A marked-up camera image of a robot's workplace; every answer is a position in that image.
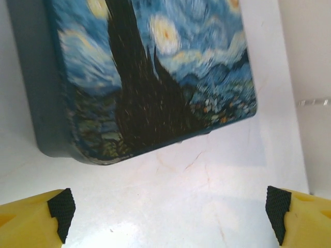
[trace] blue sky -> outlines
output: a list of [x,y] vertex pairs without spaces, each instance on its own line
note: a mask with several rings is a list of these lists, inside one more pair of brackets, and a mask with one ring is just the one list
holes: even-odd
[[[231,66],[246,49],[240,15],[230,0],[132,0],[138,27],[151,53],[156,46],[151,17],[161,16],[175,26],[180,46],[158,56],[177,80],[186,74],[199,77],[222,63]],[[120,86],[108,43],[107,21],[96,18],[86,0],[53,0],[69,80],[91,87]]]

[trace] black rubber pad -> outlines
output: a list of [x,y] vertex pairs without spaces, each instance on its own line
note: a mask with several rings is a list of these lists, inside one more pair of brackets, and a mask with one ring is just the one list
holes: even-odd
[[292,193],[272,186],[268,187],[265,210],[275,231],[279,245],[283,245],[285,237],[284,217],[290,211]]
[[57,234],[63,244],[65,244],[69,227],[76,210],[72,193],[70,189],[65,189],[56,197],[48,201],[51,216],[57,219],[58,228]]

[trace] swirling sky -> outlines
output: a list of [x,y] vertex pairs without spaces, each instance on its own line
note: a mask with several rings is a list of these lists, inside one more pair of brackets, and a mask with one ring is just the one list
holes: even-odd
[[[145,47],[182,79],[229,67],[246,49],[237,0],[132,0]],[[121,81],[108,43],[104,0],[53,0],[69,80],[108,91]]]

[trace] starry night painting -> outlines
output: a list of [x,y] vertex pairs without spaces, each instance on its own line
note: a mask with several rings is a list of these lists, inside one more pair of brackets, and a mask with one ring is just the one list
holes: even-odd
[[45,0],[71,136],[112,164],[253,116],[238,0]]

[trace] white table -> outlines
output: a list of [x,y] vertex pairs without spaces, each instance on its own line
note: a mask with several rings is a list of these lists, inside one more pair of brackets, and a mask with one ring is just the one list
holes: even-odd
[[0,0],[0,204],[71,188],[64,247],[278,247],[266,187],[308,192],[276,0],[243,0],[256,117],[111,166],[35,146],[5,0]]

